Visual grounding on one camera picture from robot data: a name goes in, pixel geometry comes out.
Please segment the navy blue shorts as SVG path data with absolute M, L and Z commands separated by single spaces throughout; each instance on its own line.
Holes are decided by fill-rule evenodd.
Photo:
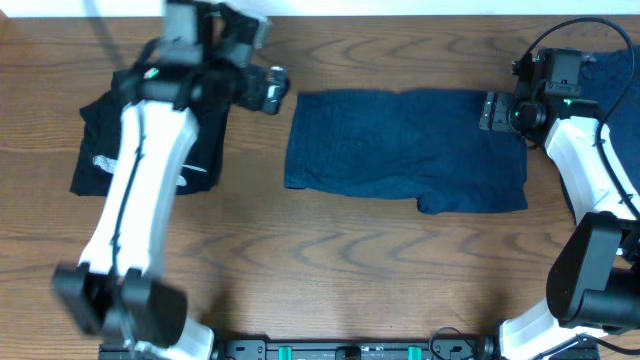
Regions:
M 425 214 L 528 207 L 521 138 L 479 127 L 476 90 L 301 93 L 284 185 L 338 195 L 415 199 Z

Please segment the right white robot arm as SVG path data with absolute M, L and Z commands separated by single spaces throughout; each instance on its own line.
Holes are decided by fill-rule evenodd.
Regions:
M 591 358 L 603 337 L 639 327 L 638 194 L 594 101 L 527 101 L 490 92 L 483 130 L 533 130 L 557 167 L 576 228 L 552 265 L 546 296 L 502 322 L 479 359 Z

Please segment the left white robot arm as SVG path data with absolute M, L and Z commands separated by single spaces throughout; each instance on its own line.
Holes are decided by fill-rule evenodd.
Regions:
M 236 103 L 278 112 L 286 69 L 228 62 L 139 64 L 124 74 L 117 164 L 96 230 L 75 266 L 59 265 L 55 294 L 87 335 L 123 358 L 209 359 L 214 331 L 187 314 L 184 292 L 162 281 L 177 180 L 196 142 L 195 105 Z

